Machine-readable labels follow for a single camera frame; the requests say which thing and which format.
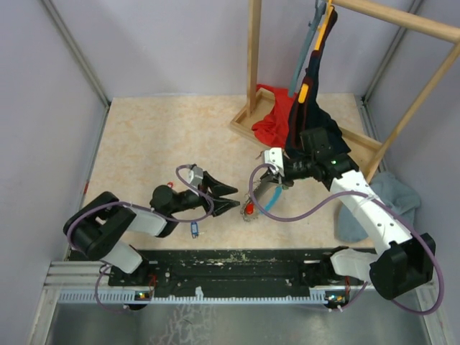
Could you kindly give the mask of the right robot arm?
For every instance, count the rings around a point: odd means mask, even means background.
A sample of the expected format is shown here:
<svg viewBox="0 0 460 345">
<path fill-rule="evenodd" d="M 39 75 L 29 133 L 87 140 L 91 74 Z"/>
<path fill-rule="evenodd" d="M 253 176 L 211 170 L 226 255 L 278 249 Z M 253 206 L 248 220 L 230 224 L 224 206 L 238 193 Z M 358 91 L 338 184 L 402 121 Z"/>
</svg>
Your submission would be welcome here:
<svg viewBox="0 0 460 345">
<path fill-rule="evenodd" d="M 353 159 L 330 142 L 323 128 L 300 135 L 300 156 L 289 158 L 280 147 L 266 149 L 262 161 L 267 172 L 261 184 L 289 185 L 314 178 L 351 212 L 374 243 L 375 253 L 350 248 L 335 250 L 321 266 L 321 276 L 335 285 L 346 276 L 374 285 L 386 300 L 415 289 L 432 279 L 436 249 L 428 234 L 414 235 L 370 188 Z"/>
</svg>

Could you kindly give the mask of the large keyring with blue grip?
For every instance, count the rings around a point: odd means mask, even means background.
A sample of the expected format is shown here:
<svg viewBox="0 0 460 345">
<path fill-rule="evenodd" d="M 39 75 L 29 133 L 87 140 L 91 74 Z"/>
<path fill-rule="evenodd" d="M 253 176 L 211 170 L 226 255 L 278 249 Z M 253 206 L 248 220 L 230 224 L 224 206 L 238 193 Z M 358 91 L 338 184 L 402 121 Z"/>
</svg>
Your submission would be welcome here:
<svg viewBox="0 0 460 345">
<path fill-rule="evenodd" d="M 276 204 L 278 199 L 280 198 L 282 192 L 287 190 L 289 187 L 284 184 L 272 184 L 266 183 L 261 184 L 260 181 L 256 181 L 253 184 L 253 192 L 255 199 L 259 202 L 259 204 L 263 207 L 266 212 L 269 212 L 273 206 Z M 246 214 L 244 209 L 248 203 L 253 203 L 253 200 L 250 194 L 247 194 L 246 200 L 241 207 L 240 214 L 244 221 L 250 222 L 255 220 L 258 215 L 260 214 L 259 209 L 254 205 L 254 213 L 253 214 Z"/>
</svg>

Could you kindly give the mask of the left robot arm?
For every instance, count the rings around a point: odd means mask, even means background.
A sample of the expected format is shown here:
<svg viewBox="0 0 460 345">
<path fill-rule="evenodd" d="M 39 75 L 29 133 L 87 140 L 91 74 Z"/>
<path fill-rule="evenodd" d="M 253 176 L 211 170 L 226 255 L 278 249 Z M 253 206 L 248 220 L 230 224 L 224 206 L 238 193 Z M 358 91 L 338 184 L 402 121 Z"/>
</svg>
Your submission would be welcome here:
<svg viewBox="0 0 460 345">
<path fill-rule="evenodd" d="M 145 283 L 150 269 L 139 252 L 121 240 L 125 233 L 165 238 L 179 223 L 195 226 L 240 205 L 226 198 L 237 193 L 237 188 L 196 165 L 181 165 L 176 175 L 188 189 L 177 192 L 169 185 L 159 185 L 148 207 L 120 201 L 108 191 L 98 195 L 65 223 L 63 233 L 70 247 L 91 261 L 119 268 L 134 285 Z"/>
</svg>

